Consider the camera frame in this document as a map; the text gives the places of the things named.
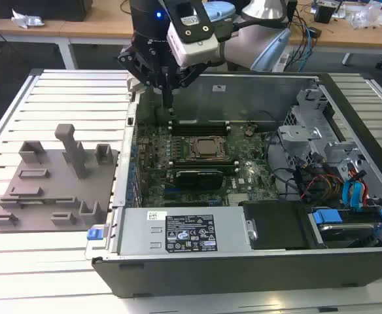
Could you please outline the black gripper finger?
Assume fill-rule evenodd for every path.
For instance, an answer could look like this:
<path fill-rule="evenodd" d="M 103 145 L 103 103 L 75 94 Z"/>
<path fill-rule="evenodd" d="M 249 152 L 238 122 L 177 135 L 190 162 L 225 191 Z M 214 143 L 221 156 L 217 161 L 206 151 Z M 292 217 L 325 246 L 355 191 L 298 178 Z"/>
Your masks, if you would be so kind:
<path fill-rule="evenodd" d="M 180 67 L 169 68 L 167 72 L 167 108 L 173 104 L 173 90 L 186 88 L 194 82 L 206 69 L 206 63 L 199 63 L 181 69 Z"/>
<path fill-rule="evenodd" d="M 167 107 L 167 81 L 160 63 L 159 53 L 154 48 L 122 50 L 118 61 L 145 86 L 159 89 L 162 93 L 162 105 Z"/>

